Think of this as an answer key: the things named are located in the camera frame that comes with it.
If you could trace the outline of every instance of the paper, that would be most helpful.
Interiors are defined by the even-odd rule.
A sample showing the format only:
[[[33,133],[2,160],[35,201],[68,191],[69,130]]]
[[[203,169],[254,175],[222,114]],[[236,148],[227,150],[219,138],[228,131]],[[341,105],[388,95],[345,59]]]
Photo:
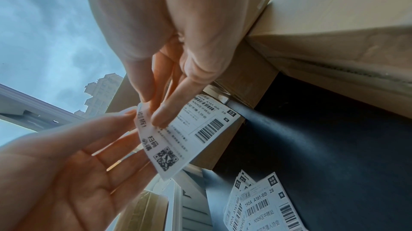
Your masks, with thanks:
[[[229,230],[246,230],[245,215],[239,194],[241,191],[250,188],[254,183],[256,182],[243,170],[237,176],[224,211],[223,222]]]
[[[200,94],[186,104],[165,129],[151,124],[149,103],[138,105],[135,123],[147,156],[161,178],[166,180],[192,161],[239,117],[212,97]]]
[[[240,192],[249,231],[306,230],[275,173]]]

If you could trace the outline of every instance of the building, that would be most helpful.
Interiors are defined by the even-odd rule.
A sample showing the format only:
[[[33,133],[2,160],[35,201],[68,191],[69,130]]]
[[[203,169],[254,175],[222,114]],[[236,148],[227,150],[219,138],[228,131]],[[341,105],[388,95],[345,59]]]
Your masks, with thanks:
[[[85,112],[79,110],[74,114],[83,118],[91,118],[105,113],[122,80],[123,77],[110,73],[98,79],[97,82],[87,84],[85,93],[92,96],[85,102],[87,109]]]

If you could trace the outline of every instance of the person's right hand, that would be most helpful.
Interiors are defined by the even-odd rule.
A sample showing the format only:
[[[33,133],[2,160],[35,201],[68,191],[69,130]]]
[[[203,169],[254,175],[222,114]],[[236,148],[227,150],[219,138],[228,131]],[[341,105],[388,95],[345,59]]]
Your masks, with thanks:
[[[166,127],[228,67],[241,40],[248,4],[248,0],[89,2],[141,100],[151,102],[153,125],[160,127]]]

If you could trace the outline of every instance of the black square icon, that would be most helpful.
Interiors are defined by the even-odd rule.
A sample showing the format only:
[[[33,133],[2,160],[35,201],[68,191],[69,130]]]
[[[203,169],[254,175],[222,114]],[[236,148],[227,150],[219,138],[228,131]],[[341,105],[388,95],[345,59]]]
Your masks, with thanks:
[[[228,110],[227,113],[229,113],[230,115],[232,115],[233,117],[235,117],[236,112],[232,111],[232,110]]]
[[[235,187],[236,187],[237,189],[239,189],[239,188],[240,188],[240,181],[239,181],[239,180],[237,180],[237,179],[236,179]]]
[[[270,178],[267,179],[269,181],[270,186],[273,186],[274,184],[277,184],[278,181],[275,178],[275,175],[271,176]]]

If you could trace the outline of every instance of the person's left hand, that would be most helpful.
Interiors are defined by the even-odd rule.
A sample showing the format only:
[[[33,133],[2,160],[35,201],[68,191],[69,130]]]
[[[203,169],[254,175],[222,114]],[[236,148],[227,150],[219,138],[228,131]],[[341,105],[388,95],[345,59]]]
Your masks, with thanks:
[[[1,147],[1,230],[104,231],[157,173],[143,150],[107,171],[140,143],[137,131],[120,138],[135,116],[106,114]]]

